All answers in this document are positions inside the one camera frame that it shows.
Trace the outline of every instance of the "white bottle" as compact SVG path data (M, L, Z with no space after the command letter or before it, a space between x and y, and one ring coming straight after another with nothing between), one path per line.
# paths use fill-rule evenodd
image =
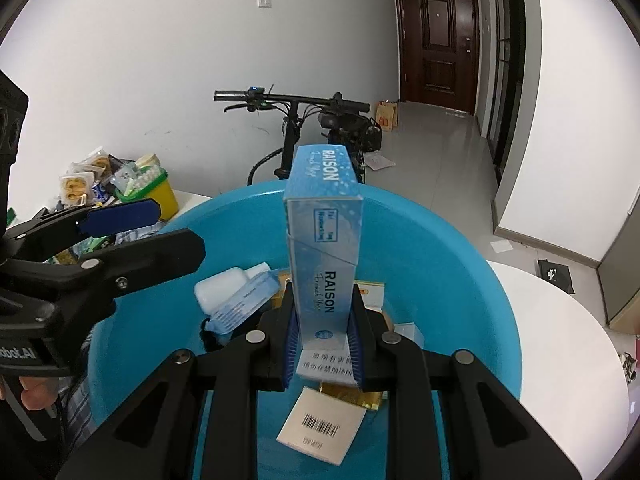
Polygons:
M266 270L271 270L271 267L265 262L247 270L242 270L240 267L231 267L231 269L224 270L196 283L193 287L193 293L196 295L202 311L207 316L211 316L222 303L231 298L246 282Z

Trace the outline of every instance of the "blue plastic basin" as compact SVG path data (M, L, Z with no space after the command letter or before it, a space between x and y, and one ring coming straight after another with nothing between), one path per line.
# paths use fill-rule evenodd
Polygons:
M100 424L172 351L202 353L204 318L193 285L228 269L259 262L287 267L283 182L236 189L194 208L166 230L191 228L205 241L198 272L118 301L95 331L89 358L90 403ZM487 262L451 225L414 202L362 186L365 199L357 277L386 284L394 322L413 321L425 348L474 352L516 397L520 340L509 301ZM302 389L258 394L258 466L264 479L382 480L386 409L368 413L340 467L302 455L276 436Z

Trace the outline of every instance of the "bicycle handlebar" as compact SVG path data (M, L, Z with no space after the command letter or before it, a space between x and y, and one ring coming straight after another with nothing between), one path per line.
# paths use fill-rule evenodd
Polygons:
M230 90L216 90L213 94L214 101L249 101L251 99L260 99L261 101L281 103L281 102L297 102L309 105L318 106L332 106L337 105L340 108L347 109L353 112L367 113L370 110L369 103L361 103L359 101L347 101L342 99L336 99L335 96L332 99L320 99L317 97L303 97L297 95L278 95L278 94L265 94L263 92L251 92L248 91L230 91Z

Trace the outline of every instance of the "finger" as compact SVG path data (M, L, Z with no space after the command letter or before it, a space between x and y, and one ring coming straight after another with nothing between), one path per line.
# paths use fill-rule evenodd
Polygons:
M22 404L27 410L44 410L52 406L58 394L53 391L50 384L39 384L31 390L24 390L21 395Z
M21 377L20 384L25 390L33 390L41 384L46 384L50 378L46 377Z

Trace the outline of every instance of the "plaid shirt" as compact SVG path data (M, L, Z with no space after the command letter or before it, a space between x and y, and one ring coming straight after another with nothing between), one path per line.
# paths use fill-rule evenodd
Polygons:
M164 227L164 222L157 222L153 226L133 229L116 235L115 245L132 242L153 236ZM89 345L94 334L92 329L82 343L80 356L82 359L82 373L80 376L63 378L60 381L58 394L62 402L62 421L66 436L66 450L71 453L81 446L96 430L96 424L91 414L89 404L89 383L86 378L86 368L89 358Z

